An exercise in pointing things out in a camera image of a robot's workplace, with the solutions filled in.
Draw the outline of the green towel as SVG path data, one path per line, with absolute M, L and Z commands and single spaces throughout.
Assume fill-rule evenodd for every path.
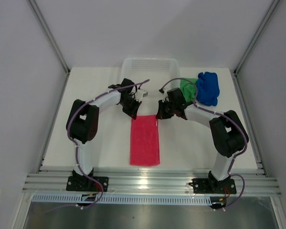
M 194 102 L 197 93 L 197 78 L 183 78 L 180 80 L 180 89 L 186 102 Z

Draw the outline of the white plastic basket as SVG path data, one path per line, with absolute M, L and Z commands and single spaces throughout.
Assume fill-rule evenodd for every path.
M 179 63 L 173 58 L 127 57 L 119 79 L 130 79 L 135 72 L 168 73 L 171 79 L 180 77 Z

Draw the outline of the pink towel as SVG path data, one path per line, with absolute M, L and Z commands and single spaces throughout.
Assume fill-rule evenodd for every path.
M 158 119 L 155 115 L 138 116 L 131 121 L 130 165 L 153 167 L 159 164 Z

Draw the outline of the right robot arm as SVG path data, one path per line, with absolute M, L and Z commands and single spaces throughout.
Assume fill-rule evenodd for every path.
M 206 179 L 206 186 L 211 193 L 228 187 L 235 159 L 246 151 L 249 142 L 237 113 L 233 110 L 219 113 L 203 108 L 196 102 L 187 102 L 180 88 L 168 90 L 163 87 L 159 92 L 163 98 L 158 101 L 156 119 L 164 120 L 177 116 L 210 129 L 217 156 Z

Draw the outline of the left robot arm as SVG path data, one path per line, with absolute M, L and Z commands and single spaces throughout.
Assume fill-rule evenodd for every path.
M 66 123 L 67 137 L 75 146 L 75 167 L 68 178 L 67 191 L 88 191 L 93 186 L 103 187 L 93 176 L 92 155 L 85 152 L 85 145 L 92 141 L 98 131 L 99 115 L 114 105 L 121 105 L 122 111 L 131 119 L 137 118 L 146 91 L 141 86 L 124 78 L 120 84 L 110 85 L 105 92 L 90 101 L 76 99 Z

